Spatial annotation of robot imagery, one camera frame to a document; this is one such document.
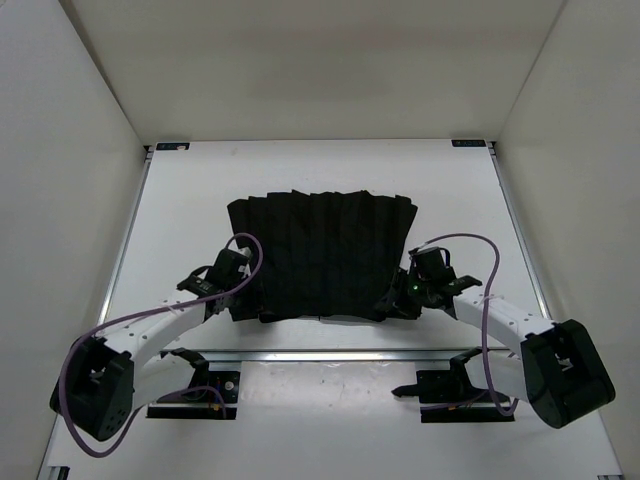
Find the black pleated skirt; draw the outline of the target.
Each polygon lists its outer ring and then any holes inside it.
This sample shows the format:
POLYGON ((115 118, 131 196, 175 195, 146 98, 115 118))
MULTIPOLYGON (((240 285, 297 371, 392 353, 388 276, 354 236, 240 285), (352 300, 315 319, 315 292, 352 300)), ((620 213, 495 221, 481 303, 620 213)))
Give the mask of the black pleated skirt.
POLYGON ((270 192, 231 202, 228 214, 240 247, 257 238, 264 259, 234 321, 263 323, 302 316, 375 320, 373 307, 400 269, 418 208, 404 196, 367 191, 270 192))

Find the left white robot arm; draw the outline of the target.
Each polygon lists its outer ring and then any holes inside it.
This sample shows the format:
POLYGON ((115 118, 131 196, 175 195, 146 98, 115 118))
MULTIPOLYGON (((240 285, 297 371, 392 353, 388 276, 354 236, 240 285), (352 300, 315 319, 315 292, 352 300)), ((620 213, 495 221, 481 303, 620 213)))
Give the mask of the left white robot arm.
POLYGON ((160 306, 125 315, 80 336, 65 358, 50 407, 72 438, 97 457, 82 438, 120 443, 137 412, 167 395, 197 398, 208 389, 202 355, 172 342, 233 303, 262 264, 260 246, 221 250, 211 266, 180 281, 160 306))

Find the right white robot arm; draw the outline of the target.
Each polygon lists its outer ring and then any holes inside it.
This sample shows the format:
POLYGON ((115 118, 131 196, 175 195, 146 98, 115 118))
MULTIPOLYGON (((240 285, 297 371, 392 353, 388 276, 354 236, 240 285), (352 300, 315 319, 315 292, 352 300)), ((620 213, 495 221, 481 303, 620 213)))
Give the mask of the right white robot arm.
POLYGON ((480 346, 452 357, 447 369, 421 370, 414 384, 393 389, 397 398, 419 399, 423 421, 511 421, 513 406, 526 402, 560 429, 615 399, 583 324, 529 313, 491 294, 480 280, 457 276, 445 249, 415 249, 410 258, 379 310, 408 319, 441 310, 481 332, 480 346))

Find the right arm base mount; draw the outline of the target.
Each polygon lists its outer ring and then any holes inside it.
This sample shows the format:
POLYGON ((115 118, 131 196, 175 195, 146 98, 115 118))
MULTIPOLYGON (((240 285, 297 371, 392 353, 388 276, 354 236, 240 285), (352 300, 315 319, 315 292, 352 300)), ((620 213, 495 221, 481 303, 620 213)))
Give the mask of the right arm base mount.
POLYGON ((481 360, 481 349, 467 350, 449 360, 447 370, 418 370, 414 384, 391 391, 398 399, 417 398, 423 424, 508 423, 485 389, 474 387, 465 370, 470 360, 481 360))

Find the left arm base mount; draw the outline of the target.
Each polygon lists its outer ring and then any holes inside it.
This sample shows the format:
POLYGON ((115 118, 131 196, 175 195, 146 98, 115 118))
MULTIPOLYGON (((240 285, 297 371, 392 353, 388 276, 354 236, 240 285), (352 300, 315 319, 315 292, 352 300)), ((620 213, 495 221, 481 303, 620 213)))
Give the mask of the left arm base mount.
POLYGON ((149 419, 235 420, 238 411, 241 372, 239 366, 216 367, 201 353, 184 348, 166 351, 189 363, 193 375, 186 387, 161 397, 146 410, 149 419))

